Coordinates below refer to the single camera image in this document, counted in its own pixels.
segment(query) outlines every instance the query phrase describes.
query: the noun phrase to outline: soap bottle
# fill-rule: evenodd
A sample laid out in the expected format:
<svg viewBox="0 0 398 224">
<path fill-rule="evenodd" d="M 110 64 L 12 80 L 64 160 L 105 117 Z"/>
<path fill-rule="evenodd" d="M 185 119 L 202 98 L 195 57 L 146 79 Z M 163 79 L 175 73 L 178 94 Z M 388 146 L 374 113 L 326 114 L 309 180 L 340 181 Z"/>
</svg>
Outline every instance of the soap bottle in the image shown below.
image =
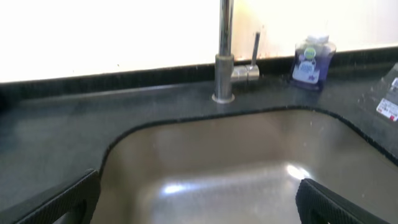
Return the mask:
<svg viewBox="0 0 398 224">
<path fill-rule="evenodd" d="M 336 46 L 329 35 L 309 35 L 295 46 L 290 83 L 309 90 L 322 90 Z"/>
</svg>

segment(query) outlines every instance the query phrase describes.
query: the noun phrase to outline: white bottle cap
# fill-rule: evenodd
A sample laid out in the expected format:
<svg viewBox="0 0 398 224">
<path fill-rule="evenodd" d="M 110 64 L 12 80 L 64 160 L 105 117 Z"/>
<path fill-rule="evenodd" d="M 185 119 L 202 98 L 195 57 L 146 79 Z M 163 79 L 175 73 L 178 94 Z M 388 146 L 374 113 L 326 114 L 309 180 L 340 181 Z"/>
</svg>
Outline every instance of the white bottle cap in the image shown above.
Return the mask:
<svg viewBox="0 0 398 224">
<path fill-rule="evenodd" d="M 310 34 L 307 36 L 307 41 L 324 44 L 329 41 L 329 34 Z"/>
</svg>

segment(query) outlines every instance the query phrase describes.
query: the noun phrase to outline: black countertop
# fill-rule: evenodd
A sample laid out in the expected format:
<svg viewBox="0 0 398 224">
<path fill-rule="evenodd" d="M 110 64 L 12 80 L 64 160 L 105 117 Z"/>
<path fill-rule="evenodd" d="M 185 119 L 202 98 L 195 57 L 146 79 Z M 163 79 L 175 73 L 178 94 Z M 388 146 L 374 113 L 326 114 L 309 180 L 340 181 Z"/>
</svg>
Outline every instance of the black countertop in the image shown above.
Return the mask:
<svg viewBox="0 0 398 224">
<path fill-rule="evenodd" d="M 332 73 L 321 93 L 290 86 L 286 76 L 265 76 L 236 86 L 228 105 L 211 100 L 212 81 L 22 101 L 0 114 L 0 210 L 86 169 L 100 170 L 108 149 L 125 135 L 163 123 L 317 110 L 342 120 L 394 161 L 397 124 L 378 115 L 377 100 L 366 96 L 390 69 Z"/>
</svg>

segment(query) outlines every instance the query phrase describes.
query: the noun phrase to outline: green label logo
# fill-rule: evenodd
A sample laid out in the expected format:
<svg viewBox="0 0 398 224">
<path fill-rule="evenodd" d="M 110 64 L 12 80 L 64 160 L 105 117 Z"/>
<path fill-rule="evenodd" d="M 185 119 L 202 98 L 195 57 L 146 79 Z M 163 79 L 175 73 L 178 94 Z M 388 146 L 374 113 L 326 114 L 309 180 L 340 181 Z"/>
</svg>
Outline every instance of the green label logo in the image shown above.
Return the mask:
<svg viewBox="0 0 398 224">
<path fill-rule="evenodd" d="M 304 51 L 304 57 L 307 60 L 312 60 L 313 58 L 315 58 L 316 54 L 317 52 L 313 47 L 307 47 Z"/>
</svg>

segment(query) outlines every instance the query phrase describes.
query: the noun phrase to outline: black backsplash ledge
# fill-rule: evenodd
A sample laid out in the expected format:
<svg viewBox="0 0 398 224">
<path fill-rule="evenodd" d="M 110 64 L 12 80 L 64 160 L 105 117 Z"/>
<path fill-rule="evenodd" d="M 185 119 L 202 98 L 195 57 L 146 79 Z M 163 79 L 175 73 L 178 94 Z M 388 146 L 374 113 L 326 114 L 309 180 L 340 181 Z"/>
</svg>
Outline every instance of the black backsplash ledge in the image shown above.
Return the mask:
<svg viewBox="0 0 398 224">
<path fill-rule="evenodd" d="M 281 75 L 290 72 L 293 57 L 258 60 L 261 75 Z M 330 68 L 346 70 L 366 68 L 372 65 L 393 66 L 398 62 L 398 47 L 357 50 L 337 53 Z M 249 61 L 236 62 L 236 65 Z M 0 84 L 0 104 L 11 105 L 28 99 L 51 96 L 123 90 L 157 85 L 202 82 L 214 80 L 214 64 L 161 68 L 133 72 L 108 73 L 82 77 L 58 78 Z"/>
</svg>

